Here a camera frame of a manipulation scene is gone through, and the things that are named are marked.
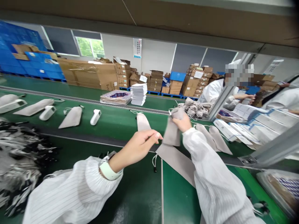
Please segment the white lab coat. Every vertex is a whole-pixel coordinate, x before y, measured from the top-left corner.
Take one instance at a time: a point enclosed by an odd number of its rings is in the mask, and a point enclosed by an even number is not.
[[[211,82],[209,85],[207,85],[203,91],[201,96],[198,98],[197,101],[200,103],[212,103],[214,104],[215,101],[218,99],[220,96],[222,90],[223,90],[223,82],[224,79],[219,79]],[[233,95],[237,94],[239,91],[238,87],[234,88]]]
[[[207,224],[265,224],[254,215],[242,182],[203,133],[191,128],[183,133],[183,143],[196,168],[195,185]],[[94,219],[123,176],[106,180],[99,173],[99,160],[89,157],[75,163],[72,171],[44,180],[29,196],[23,224],[86,224]]]
[[[285,88],[262,106],[263,109],[299,110],[299,87]]]

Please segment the window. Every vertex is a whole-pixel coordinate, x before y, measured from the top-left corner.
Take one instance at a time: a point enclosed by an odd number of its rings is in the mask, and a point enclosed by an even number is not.
[[[102,40],[84,37],[76,37],[76,39],[82,56],[92,58],[105,57]]]

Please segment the gray wall panel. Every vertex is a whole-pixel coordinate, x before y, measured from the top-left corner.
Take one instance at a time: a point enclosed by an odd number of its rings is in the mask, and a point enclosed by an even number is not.
[[[49,26],[44,28],[56,52],[79,55],[71,30]]]
[[[208,48],[202,66],[213,67],[213,73],[225,72],[225,65],[231,63],[236,52]]]
[[[171,71],[186,73],[189,66],[193,63],[200,63],[206,48],[177,44]]]

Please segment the pile of black cables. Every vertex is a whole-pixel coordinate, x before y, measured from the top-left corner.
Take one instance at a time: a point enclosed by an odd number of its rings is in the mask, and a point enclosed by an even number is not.
[[[0,121],[0,208],[6,207],[8,217],[25,211],[59,151],[47,136],[19,124]]]

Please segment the pallet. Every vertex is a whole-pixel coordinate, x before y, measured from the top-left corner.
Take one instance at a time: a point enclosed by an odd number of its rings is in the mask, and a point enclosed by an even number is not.
[[[1,73],[7,74],[7,75],[20,76],[20,77],[29,77],[29,78],[36,78],[36,79],[43,79],[43,80],[51,80],[51,81],[55,81],[55,82],[66,82],[66,79],[46,78],[46,77],[32,76],[32,75],[27,75],[27,74],[17,74],[17,73],[11,73],[11,72],[1,72]]]

